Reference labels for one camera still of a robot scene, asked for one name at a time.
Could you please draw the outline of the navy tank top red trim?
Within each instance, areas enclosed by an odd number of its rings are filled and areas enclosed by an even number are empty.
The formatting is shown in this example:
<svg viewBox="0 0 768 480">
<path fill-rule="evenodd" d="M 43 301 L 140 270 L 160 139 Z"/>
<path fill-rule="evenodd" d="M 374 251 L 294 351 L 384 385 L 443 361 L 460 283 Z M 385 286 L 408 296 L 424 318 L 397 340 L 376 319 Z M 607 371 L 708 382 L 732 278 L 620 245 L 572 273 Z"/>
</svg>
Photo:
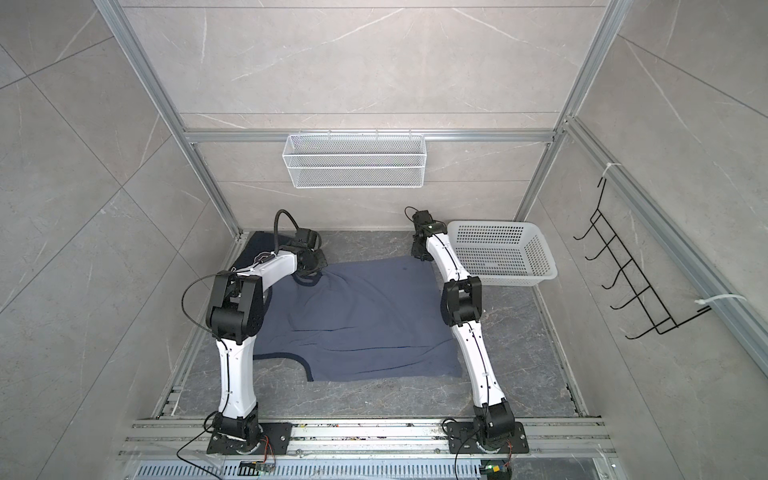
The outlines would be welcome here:
<svg viewBox="0 0 768 480">
<path fill-rule="evenodd" d="M 295 254 L 276 252 L 274 235 L 257 231 L 248 239 L 242 252 L 230 267 L 231 271 L 262 275 L 264 273 L 292 274 L 297 270 Z"/>
</svg>

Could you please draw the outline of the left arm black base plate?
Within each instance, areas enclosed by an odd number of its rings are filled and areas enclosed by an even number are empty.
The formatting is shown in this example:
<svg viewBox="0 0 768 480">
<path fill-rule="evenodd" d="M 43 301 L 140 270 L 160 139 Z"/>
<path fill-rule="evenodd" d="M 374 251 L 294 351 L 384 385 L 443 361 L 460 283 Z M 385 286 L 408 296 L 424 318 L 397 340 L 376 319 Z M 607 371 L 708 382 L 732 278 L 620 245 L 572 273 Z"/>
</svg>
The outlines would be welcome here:
<svg viewBox="0 0 768 480">
<path fill-rule="evenodd" d="M 213 428 L 206 453 L 220 455 L 284 455 L 287 453 L 293 425 L 287 422 L 232 422 L 225 418 Z"/>
</svg>

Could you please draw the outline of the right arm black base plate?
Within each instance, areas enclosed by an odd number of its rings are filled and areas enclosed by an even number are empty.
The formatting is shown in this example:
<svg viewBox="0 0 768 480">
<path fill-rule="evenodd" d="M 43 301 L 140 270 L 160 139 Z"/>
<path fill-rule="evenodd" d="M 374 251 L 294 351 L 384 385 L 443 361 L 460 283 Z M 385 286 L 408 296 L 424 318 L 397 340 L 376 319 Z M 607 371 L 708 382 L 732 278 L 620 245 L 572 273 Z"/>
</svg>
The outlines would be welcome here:
<svg viewBox="0 0 768 480">
<path fill-rule="evenodd" d="M 530 447 L 524 426 L 516 422 L 513 431 L 504 434 L 500 439 L 482 444 L 480 434 L 476 432 L 473 422 L 457 421 L 453 418 L 444 419 L 441 430 L 446 436 L 451 454 L 528 454 Z"/>
</svg>

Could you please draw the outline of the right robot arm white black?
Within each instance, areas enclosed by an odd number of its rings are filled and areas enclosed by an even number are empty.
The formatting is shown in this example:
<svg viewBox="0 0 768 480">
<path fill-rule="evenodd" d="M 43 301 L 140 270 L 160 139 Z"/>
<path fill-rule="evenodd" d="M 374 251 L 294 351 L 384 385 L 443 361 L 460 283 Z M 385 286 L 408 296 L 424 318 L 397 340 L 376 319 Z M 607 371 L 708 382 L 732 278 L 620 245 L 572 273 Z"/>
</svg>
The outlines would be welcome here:
<svg viewBox="0 0 768 480">
<path fill-rule="evenodd" d="M 481 326 L 482 282 L 463 267 L 447 231 L 435 223 L 416 229 L 412 255 L 438 267 L 443 279 L 441 316 L 459 344 L 471 381 L 473 432 L 482 449 L 498 450 L 514 436 L 516 418 L 485 346 Z"/>
</svg>

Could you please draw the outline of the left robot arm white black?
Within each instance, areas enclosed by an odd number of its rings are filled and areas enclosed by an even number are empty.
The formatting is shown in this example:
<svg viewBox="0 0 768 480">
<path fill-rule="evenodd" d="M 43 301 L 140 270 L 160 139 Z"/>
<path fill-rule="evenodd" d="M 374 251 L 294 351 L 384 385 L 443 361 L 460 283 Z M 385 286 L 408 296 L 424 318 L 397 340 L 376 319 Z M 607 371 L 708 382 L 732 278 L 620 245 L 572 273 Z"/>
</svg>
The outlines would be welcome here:
<svg viewBox="0 0 768 480">
<path fill-rule="evenodd" d="M 266 447 L 253 384 L 254 345 L 268 309 L 266 295 L 285 277 L 314 283 L 326 266 L 317 247 L 284 246 L 215 275 L 206 326 L 217 344 L 221 395 L 212 420 L 211 453 L 248 454 Z"/>
</svg>

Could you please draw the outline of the grey-blue printed tank top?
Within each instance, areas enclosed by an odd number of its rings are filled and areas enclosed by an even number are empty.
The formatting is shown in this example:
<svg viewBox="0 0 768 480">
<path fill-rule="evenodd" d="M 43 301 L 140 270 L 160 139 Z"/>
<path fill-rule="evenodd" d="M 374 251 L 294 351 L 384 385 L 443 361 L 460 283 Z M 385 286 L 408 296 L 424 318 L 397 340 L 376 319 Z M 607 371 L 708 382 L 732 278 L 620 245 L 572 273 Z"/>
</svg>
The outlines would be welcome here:
<svg viewBox="0 0 768 480">
<path fill-rule="evenodd" d="M 310 381 L 459 377 L 458 345 L 439 308 L 433 267 L 410 256 L 326 267 L 271 288 L 256 360 L 289 359 Z"/>
</svg>

